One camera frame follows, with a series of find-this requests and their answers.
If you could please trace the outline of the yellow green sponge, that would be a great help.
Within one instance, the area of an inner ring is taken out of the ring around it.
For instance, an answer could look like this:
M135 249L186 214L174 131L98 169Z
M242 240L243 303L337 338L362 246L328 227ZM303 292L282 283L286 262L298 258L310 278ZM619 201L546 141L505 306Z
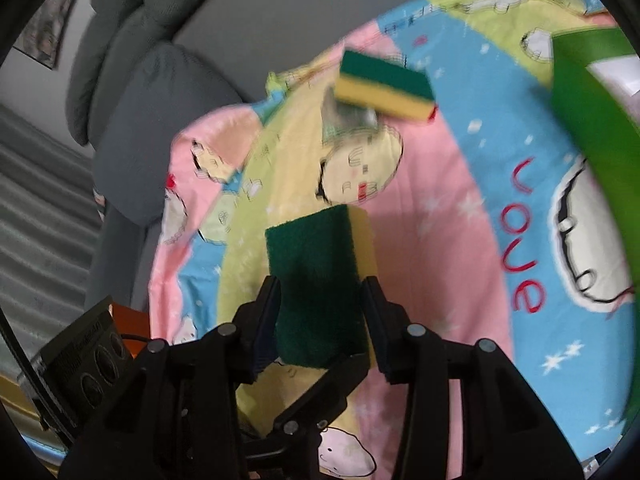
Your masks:
M280 359L326 370L369 352L361 282L378 274L367 211L337 205L266 229L269 272L281 284Z
M428 122L437 108L430 80L388 58L345 50L334 84L337 101L384 116Z

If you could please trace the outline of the clear bag with steel wool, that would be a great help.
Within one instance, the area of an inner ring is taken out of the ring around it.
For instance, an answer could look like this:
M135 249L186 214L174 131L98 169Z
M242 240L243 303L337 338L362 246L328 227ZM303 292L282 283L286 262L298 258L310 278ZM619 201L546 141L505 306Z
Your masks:
M323 144L337 142L360 130L378 128L375 110L339 101L335 97L333 86L329 86L324 92L320 113Z

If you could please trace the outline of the colourful cartoon bed sheet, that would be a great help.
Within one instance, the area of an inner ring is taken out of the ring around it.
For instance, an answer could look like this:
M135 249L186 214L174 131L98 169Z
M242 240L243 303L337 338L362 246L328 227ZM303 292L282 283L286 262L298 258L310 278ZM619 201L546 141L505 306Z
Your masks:
M442 338L494 340L580 460L626 423L628 315L574 303L556 266L554 191L578 148L550 103L553 35L614 27L600 0L413 0L355 29L255 104L217 108L170 147L149 284L151 334L202 338L269 272L266 229L337 205L367 211L382 289ZM430 80L428 122L322 143L320 108L345 50ZM240 389L265 434L320 376L277 358Z

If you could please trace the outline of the grey sofa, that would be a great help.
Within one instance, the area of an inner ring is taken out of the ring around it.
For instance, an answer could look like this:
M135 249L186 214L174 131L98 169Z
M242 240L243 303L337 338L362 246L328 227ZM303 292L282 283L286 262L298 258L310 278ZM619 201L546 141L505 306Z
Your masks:
M93 148L102 228L85 306L105 297L146 311L171 142L195 119L247 95L175 44L206 0L90 0L65 102L68 128Z

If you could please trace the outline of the framed wall picture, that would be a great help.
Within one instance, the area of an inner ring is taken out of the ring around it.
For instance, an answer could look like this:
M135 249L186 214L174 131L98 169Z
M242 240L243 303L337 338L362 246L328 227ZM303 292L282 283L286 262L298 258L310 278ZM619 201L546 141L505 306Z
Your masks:
M44 0L12 48L48 70L55 70L75 3L76 0Z

